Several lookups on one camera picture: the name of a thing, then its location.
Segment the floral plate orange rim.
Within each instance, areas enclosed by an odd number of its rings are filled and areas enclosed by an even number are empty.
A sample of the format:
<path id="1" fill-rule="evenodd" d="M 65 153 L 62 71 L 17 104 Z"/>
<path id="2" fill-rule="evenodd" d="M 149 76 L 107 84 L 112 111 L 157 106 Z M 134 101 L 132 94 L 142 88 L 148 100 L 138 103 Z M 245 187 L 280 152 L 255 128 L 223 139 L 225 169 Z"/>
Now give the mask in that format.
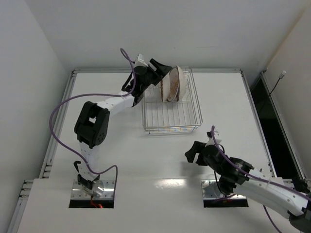
<path id="1" fill-rule="evenodd" d="M 181 101 L 186 93 L 186 87 L 187 87 L 187 79 L 185 76 L 184 71 L 181 67 L 177 66 L 178 70 L 178 92 L 176 95 L 177 101 Z"/>
<path id="2" fill-rule="evenodd" d="M 161 91 L 161 101 L 162 102 L 172 102 L 170 99 L 170 74 L 168 73 L 161 81 L 160 81 L 160 91 Z"/>

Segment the sunburst plate dark rim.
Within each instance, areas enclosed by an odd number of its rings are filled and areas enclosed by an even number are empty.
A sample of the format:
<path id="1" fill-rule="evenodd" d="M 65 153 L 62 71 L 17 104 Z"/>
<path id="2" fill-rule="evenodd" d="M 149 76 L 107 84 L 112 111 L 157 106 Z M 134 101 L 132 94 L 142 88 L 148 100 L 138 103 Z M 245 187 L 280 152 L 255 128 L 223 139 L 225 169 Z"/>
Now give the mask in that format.
<path id="1" fill-rule="evenodd" d="M 167 97 L 167 102 L 177 101 L 177 97 L 179 95 L 179 70 L 178 67 L 174 67 L 169 73 L 169 94 Z"/>

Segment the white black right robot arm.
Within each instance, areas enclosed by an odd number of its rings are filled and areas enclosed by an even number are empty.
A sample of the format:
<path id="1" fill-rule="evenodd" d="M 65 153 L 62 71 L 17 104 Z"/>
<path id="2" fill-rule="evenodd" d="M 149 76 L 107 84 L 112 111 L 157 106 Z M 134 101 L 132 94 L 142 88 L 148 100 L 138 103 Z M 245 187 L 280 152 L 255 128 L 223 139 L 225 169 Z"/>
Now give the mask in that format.
<path id="1" fill-rule="evenodd" d="M 213 191 L 215 201 L 242 195 L 274 210 L 297 230 L 311 231 L 311 192 L 304 181 L 295 180 L 290 188 L 282 179 L 268 178 L 250 163 L 228 157 L 223 146 L 212 140 L 194 141 L 185 157 L 189 163 L 208 166 L 214 171 L 215 180 L 208 188 Z"/>

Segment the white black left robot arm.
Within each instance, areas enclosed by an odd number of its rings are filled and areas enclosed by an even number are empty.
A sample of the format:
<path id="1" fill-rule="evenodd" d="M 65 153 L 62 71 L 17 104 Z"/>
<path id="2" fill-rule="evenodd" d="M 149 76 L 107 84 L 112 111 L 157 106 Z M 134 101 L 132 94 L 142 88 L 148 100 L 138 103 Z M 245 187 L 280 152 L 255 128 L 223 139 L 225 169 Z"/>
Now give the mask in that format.
<path id="1" fill-rule="evenodd" d="M 146 64 L 141 58 L 134 62 L 130 73 L 116 97 L 101 102 L 84 103 L 74 132 L 79 141 L 82 162 L 74 162 L 78 172 L 77 182 L 91 195 L 101 196 L 104 184 L 97 172 L 91 172 L 99 158 L 99 146 L 107 136 L 109 120 L 117 113 L 136 106 L 142 99 L 144 91 L 151 85 L 156 86 L 163 78 L 168 77 L 173 67 L 163 65 L 154 59 Z"/>

